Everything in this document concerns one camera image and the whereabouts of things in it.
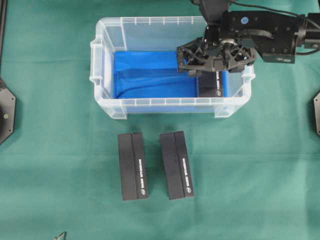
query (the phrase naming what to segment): black box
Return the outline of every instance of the black box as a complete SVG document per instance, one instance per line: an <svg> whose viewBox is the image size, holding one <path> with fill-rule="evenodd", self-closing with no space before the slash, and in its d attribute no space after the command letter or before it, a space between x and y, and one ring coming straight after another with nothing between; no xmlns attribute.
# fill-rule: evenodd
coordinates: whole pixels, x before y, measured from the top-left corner
<svg viewBox="0 0 320 240"><path fill-rule="evenodd" d="M223 98L223 73L204 71L197 79L197 92L199 98Z"/></svg>
<svg viewBox="0 0 320 240"><path fill-rule="evenodd" d="M194 197L194 187L183 131L160 135L169 200Z"/></svg>
<svg viewBox="0 0 320 240"><path fill-rule="evenodd" d="M149 197L145 148L142 133L118 135L122 199L137 200Z"/></svg>

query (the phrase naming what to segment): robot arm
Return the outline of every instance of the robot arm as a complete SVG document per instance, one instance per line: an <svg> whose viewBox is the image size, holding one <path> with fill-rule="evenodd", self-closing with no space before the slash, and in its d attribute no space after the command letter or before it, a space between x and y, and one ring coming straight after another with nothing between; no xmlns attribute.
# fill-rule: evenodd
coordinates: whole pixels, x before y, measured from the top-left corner
<svg viewBox="0 0 320 240"><path fill-rule="evenodd" d="M199 5L207 27L202 37L177 48L179 72L241 72L257 53L264 62L294 64L296 55L306 55L296 52L297 47L315 49L307 54L320 51L320 13L291 16L271 8L229 12L230 0L191 2Z"/></svg>

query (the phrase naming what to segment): black metal bracket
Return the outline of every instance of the black metal bracket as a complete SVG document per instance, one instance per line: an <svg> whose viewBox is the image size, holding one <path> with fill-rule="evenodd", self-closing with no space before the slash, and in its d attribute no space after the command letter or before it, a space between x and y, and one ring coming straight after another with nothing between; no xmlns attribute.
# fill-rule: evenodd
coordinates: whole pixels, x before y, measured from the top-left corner
<svg viewBox="0 0 320 240"><path fill-rule="evenodd" d="M320 92L313 99L315 112L316 133L320 136Z"/></svg>
<svg viewBox="0 0 320 240"><path fill-rule="evenodd" d="M294 64L296 55L319 52L320 13L297 15L272 11L228 11L235 0L191 0L207 22L202 37L177 48L178 71L242 72L257 59ZM297 52L297 47L314 49Z"/></svg>
<svg viewBox="0 0 320 240"><path fill-rule="evenodd" d="M7 0L1 0L0 19L0 63L2 62L3 41L6 24ZM0 77L0 144L15 130L16 97Z"/></svg>
<svg viewBox="0 0 320 240"><path fill-rule="evenodd" d="M66 240L66 239L67 239L67 232L66 231L60 233L59 236L55 236L53 238L53 240Z"/></svg>

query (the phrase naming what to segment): printed label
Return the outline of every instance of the printed label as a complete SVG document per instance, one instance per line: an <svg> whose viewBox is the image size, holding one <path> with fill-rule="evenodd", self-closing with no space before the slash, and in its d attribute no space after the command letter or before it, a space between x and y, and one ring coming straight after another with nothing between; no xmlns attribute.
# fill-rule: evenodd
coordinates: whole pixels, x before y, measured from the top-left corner
<svg viewBox="0 0 320 240"><path fill-rule="evenodd" d="M216 89L220 90L220 73L217 71L216 72Z"/></svg>
<svg viewBox="0 0 320 240"><path fill-rule="evenodd" d="M143 168L142 168L142 160L139 159L138 162L139 162L139 171L140 171L140 184L141 184L141 188L142 188L141 189L141 194L145 195L146 191L144 190L145 183L144 183L144 173L143 173Z"/></svg>
<svg viewBox="0 0 320 240"><path fill-rule="evenodd" d="M182 158L182 165L183 165L183 170L184 170L184 177L185 177L185 184L187 186L186 191L188 193L191 193L191 188L189 187L189 178L188 178L188 170L187 170L187 164L186 164L186 159Z"/></svg>

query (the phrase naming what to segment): green tablecloth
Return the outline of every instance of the green tablecloth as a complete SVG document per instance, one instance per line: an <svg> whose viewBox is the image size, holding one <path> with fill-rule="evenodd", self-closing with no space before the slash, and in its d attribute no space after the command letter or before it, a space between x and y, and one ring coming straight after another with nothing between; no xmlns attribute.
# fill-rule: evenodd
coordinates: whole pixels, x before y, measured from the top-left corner
<svg viewBox="0 0 320 240"><path fill-rule="evenodd" d="M251 0L306 14L317 0ZM110 119L89 82L96 22L195 16L188 0L9 0L1 75L17 96L0 146L0 239L316 240L320 54L258 60L252 98L212 114ZM196 197L168 201L159 134L183 130ZM117 134L143 132L150 197L123 202Z"/></svg>

